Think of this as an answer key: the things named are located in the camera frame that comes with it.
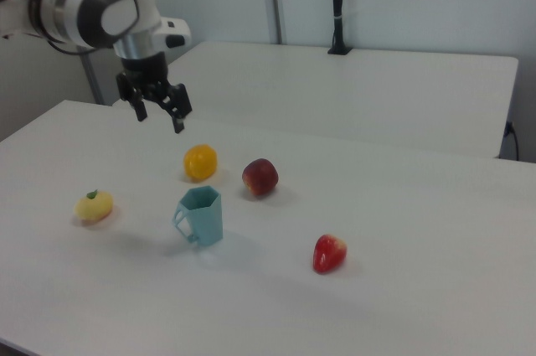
fruit stem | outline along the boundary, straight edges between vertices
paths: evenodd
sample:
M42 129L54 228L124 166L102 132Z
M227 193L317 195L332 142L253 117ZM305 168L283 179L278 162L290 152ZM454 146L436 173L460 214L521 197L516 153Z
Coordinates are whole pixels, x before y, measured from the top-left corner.
M86 195L86 197L87 197L88 199L95 199L95 197L97 196L97 191L98 191L98 190L95 190L95 191L92 191L91 193L88 193L88 194Z

strawberry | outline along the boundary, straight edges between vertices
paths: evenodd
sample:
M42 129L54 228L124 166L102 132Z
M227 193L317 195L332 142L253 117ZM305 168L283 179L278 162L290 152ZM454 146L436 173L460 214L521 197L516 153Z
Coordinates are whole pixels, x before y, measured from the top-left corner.
M347 246L343 240L333 235L323 235L315 245L312 268L319 274L338 268L346 258Z

blue cup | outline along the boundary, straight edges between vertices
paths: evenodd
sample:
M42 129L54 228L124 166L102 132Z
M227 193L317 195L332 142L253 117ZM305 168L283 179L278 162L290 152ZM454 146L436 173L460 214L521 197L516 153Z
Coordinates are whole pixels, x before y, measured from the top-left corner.
M190 225L191 235L186 235L178 226L185 218ZM173 226L188 243L197 241L199 245L213 245L222 240L221 195L210 186L189 189L178 202Z

red apple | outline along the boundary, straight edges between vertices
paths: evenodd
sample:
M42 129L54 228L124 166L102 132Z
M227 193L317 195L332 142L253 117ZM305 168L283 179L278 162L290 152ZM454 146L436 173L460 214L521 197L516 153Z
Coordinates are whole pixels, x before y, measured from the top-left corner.
M263 195L274 189L279 175L269 160L257 159L245 167L242 180L254 195Z

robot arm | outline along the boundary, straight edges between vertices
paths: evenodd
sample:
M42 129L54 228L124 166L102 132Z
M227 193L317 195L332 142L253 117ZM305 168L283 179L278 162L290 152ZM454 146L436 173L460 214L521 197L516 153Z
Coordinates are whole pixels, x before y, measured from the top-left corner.
M155 0L0 0L0 36L32 34L55 43L111 48L124 71L117 76L120 96L147 117L143 99L160 105L175 132L192 110L184 85L170 85L165 51L190 44L182 19L162 18Z

